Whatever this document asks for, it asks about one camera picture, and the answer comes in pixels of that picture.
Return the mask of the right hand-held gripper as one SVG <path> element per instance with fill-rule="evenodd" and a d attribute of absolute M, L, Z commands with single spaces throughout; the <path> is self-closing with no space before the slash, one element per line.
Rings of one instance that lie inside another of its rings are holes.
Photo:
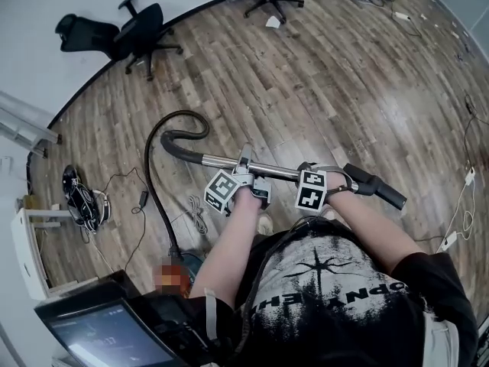
<path fill-rule="evenodd" d="M 342 171 L 314 170 L 317 163 L 304 161 L 299 165 L 300 178 L 295 200 L 295 207 L 304 210 L 321 210 L 328 198 L 326 174 L 328 172 L 342 173 Z"/>

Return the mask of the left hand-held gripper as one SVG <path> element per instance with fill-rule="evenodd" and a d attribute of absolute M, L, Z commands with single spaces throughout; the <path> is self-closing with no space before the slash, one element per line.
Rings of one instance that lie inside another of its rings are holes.
<path fill-rule="evenodd" d="M 271 202 L 271 184 L 263 177 L 249 174 L 252 157 L 252 146 L 244 144 L 233 173 L 219 170 L 204 190 L 203 199 L 210 207 L 226 216 L 231 215 L 230 202 L 235 193 L 242 187 L 249 187 L 252 196 L 261 201 L 261 209 L 266 209 Z"/>

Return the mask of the person's right hand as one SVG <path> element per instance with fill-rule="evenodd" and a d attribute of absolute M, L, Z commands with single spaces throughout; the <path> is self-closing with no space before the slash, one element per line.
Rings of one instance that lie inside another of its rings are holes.
<path fill-rule="evenodd" d="M 330 197 L 337 193 L 357 191 L 355 182 L 347 175 L 336 172 L 328 172 L 326 174 L 327 193 Z"/>

